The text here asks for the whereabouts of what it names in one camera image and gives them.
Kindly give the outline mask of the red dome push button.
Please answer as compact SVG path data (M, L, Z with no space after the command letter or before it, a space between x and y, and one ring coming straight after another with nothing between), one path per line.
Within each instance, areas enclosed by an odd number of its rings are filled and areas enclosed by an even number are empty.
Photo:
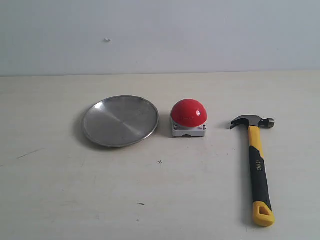
M206 134L208 119L205 107L195 99L183 99L177 102L171 112L171 133L175 138L202 138Z

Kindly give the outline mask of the yellow black claw hammer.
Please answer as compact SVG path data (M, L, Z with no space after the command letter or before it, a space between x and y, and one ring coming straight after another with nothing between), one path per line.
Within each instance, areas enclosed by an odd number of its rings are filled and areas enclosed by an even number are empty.
M230 128L240 125L246 126L248 132L252 219L260 227L270 227L275 223L275 216L270 201L260 129L273 128L275 120L257 115L241 115L231 121Z

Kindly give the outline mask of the round stainless steel plate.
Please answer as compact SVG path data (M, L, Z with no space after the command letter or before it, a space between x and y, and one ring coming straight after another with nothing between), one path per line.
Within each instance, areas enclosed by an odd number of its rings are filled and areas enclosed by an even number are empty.
M151 136L159 124L156 106L139 96L117 95L91 106L82 118L82 131L92 143L123 148Z

